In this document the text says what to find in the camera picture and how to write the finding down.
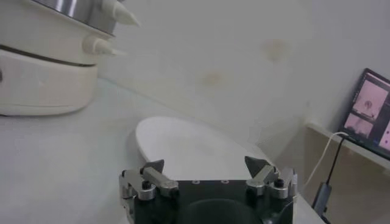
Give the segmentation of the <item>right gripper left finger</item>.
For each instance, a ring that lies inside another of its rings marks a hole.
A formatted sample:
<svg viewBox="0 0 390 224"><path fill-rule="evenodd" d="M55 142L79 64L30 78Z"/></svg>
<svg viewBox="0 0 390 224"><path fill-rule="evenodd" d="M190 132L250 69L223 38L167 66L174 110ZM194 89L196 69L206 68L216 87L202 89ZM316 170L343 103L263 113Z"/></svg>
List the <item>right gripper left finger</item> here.
<svg viewBox="0 0 390 224"><path fill-rule="evenodd" d="M157 193L163 197L175 198L179 194L179 182L162 174L163 159L147 162L139 169L123 170L119 175L120 197L141 201L153 200Z"/></svg>

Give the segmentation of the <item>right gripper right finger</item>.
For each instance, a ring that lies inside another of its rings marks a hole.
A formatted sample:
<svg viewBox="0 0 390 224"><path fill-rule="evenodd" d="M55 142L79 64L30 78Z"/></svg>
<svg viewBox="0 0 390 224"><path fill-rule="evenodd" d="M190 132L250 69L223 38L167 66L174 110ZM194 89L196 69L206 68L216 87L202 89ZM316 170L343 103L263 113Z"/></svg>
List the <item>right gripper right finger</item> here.
<svg viewBox="0 0 390 224"><path fill-rule="evenodd" d="M297 172L286 167L282 171L265 159L245 156L244 162L251 175L246 181L248 190L257 197L269 193L272 198L287 199L297 194Z"/></svg>

